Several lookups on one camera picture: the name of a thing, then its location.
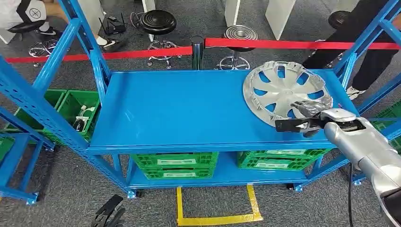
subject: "red stretch tape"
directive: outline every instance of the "red stretch tape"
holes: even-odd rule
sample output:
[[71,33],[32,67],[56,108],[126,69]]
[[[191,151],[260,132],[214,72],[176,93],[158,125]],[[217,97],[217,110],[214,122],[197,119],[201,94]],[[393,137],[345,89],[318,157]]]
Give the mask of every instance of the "red stretch tape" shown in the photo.
[[[115,53],[104,53],[105,59],[122,59],[122,58],[149,58],[151,56],[177,56],[191,55],[192,47],[183,46],[176,48],[160,49],[160,50],[142,50],[142,51],[123,51]],[[26,58],[7,58],[8,63],[30,63],[30,62],[45,62],[48,57],[26,57]],[[66,55],[63,61],[87,61],[86,54]]]
[[[208,47],[254,47],[267,49],[339,49],[347,50],[354,43],[339,42],[302,42],[302,41],[276,41],[276,40],[238,40],[222,38],[206,38]],[[373,43],[369,49],[399,50],[400,46],[394,43]]]

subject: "black pants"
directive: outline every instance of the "black pants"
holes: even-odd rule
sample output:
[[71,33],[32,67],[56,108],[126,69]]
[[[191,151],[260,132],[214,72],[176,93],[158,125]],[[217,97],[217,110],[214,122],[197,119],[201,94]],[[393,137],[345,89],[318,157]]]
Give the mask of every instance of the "black pants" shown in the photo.
[[[334,32],[327,42],[355,42],[388,0],[360,0],[349,18]],[[380,43],[394,43],[386,32],[375,40]],[[322,69],[343,50],[318,50],[303,66],[307,69]],[[362,66],[352,81],[353,88],[367,90],[391,63],[398,50],[368,50]]]

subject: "wheel cover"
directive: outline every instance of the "wheel cover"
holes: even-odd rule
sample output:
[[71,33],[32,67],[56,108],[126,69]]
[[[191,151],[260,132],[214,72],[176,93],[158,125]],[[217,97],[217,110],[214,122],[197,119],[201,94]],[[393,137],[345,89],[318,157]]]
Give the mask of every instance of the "wheel cover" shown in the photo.
[[245,78],[243,93],[250,110],[273,127],[279,119],[305,117],[291,106],[295,101],[333,106],[324,80],[295,62],[269,61],[253,69]]

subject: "robotic arm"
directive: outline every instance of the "robotic arm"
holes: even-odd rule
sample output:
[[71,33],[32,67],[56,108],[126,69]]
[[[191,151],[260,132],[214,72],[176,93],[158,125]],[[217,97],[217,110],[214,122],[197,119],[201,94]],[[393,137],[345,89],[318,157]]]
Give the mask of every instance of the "robotic arm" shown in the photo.
[[302,132],[310,137],[324,130],[356,169],[372,183],[384,218],[390,226],[401,227],[401,157],[379,131],[363,117],[344,109],[304,101],[292,104],[307,118],[276,120],[277,131]]

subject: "green plastic crate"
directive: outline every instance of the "green plastic crate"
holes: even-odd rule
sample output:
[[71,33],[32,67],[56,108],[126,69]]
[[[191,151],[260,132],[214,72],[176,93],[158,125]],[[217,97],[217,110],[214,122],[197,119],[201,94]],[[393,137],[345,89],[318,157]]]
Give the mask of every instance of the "green plastic crate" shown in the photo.
[[288,158],[316,158],[326,154],[332,149],[299,149],[299,150],[257,150],[247,151],[247,156],[268,157],[269,155],[280,155]]
[[[372,125],[379,131],[385,129],[387,126],[391,125],[391,122],[372,122]],[[389,144],[398,151],[398,154],[401,155],[401,136],[392,139],[389,141]]]
[[[63,89],[49,89],[46,91],[44,98],[52,105],[54,106],[55,109],[57,109],[60,106],[60,103],[62,102],[64,95],[66,94],[67,90]],[[14,113],[14,115],[22,120],[24,123],[26,123],[29,127],[32,129],[36,130],[39,133],[43,133],[43,126],[36,121],[33,117],[31,117],[27,112],[25,112],[23,109],[18,108],[17,111]],[[8,132],[8,133],[15,133],[15,132],[20,132],[19,129],[14,127],[12,124],[7,124],[3,131]]]
[[381,111],[376,118],[395,118],[401,117],[401,100],[394,103],[392,106]]
[[[65,95],[60,107],[57,112],[64,117],[65,120],[72,126],[75,122],[75,117],[79,115],[81,106],[86,105],[87,108],[95,107],[93,112],[86,112],[85,116],[89,117],[84,130],[80,131],[79,134],[90,141],[93,131],[95,130],[95,123],[100,112],[100,99],[97,91],[81,91],[81,90],[69,90]],[[64,145],[64,143],[50,131],[44,130],[44,135],[56,144]]]
[[218,152],[131,154],[140,168],[161,166],[216,166]]
[[14,139],[10,137],[0,138],[0,162],[3,160],[4,156],[8,153],[14,144]]
[[252,153],[254,151],[238,152],[238,167],[251,169],[279,169],[298,171],[308,167],[318,157],[324,154],[325,151],[331,149],[315,149],[315,153],[320,153],[315,156],[302,155],[283,155],[283,154],[266,154]]
[[[401,117],[401,100],[381,111],[376,118],[398,118]],[[395,121],[374,121],[372,125],[379,131],[385,129],[389,125],[395,123]],[[398,151],[401,155],[401,136],[392,139],[389,144]]]
[[155,167],[142,168],[143,174],[148,179],[176,179],[176,178],[210,178],[213,176],[215,167]]

